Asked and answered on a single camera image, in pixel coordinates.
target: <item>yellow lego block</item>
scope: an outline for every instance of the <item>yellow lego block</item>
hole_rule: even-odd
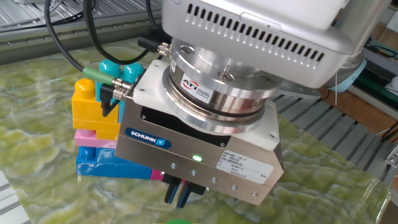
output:
[[[120,124],[119,123],[107,123],[107,122],[99,122],[99,121],[85,121],[73,119],[73,128],[74,129],[85,129],[85,130],[93,130],[93,131],[108,131],[119,133]]]
[[[97,131],[97,139],[118,140],[119,131]]]
[[[95,100],[95,84],[93,81],[83,78],[75,83],[75,92],[72,97],[72,115],[73,119],[80,121],[117,123],[119,122],[119,105],[107,117],[102,116],[101,103]]]

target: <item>pink lego block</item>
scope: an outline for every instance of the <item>pink lego block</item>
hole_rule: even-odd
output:
[[[163,180],[163,176],[161,171],[159,170],[152,170],[152,175],[150,176],[151,180]]]
[[[108,149],[116,148],[116,141],[97,139],[95,131],[77,129],[75,134],[75,145],[86,147],[101,147]]]

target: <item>schunk logo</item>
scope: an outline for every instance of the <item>schunk logo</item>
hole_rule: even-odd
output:
[[[196,90],[199,87],[199,85],[192,80],[183,80],[183,82],[184,82],[184,87],[189,90]]]
[[[132,137],[134,139],[156,145],[158,147],[162,147],[164,149],[170,149],[172,147],[172,143],[166,139],[161,139],[157,136],[145,133],[140,130],[136,130],[134,128],[126,128],[124,131],[127,136]]]
[[[152,137],[149,137],[149,136],[147,136],[145,134],[137,133],[135,131],[131,131],[131,135],[135,136],[135,137],[139,137],[139,138],[144,139],[144,140],[148,140],[150,142],[153,142],[153,143],[155,143],[158,146],[163,146],[164,142],[165,142],[165,140],[163,140],[163,139],[152,138]]]

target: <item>vent grille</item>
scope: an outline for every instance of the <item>vent grille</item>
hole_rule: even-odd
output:
[[[270,54],[280,55],[287,60],[299,62],[302,65],[313,66],[315,69],[325,56],[317,49],[312,49],[299,43],[294,43],[278,35],[255,29],[245,23],[233,21],[223,15],[201,9],[190,4],[185,22],[194,26],[204,27],[205,30],[216,32],[224,37],[235,39],[243,44],[255,46]]]

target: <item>green marble surface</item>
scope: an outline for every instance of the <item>green marble surface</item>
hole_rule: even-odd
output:
[[[134,40],[106,50],[124,59],[141,51]],[[92,48],[72,55],[92,68],[103,59]],[[388,196],[383,183],[283,117],[285,174],[258,207],[209,191],[177,210],[163,202],[158,181],[77,177],[70,99],[79,78],[59,54],[0,67],[0,165],[33,224],[367,224]]]

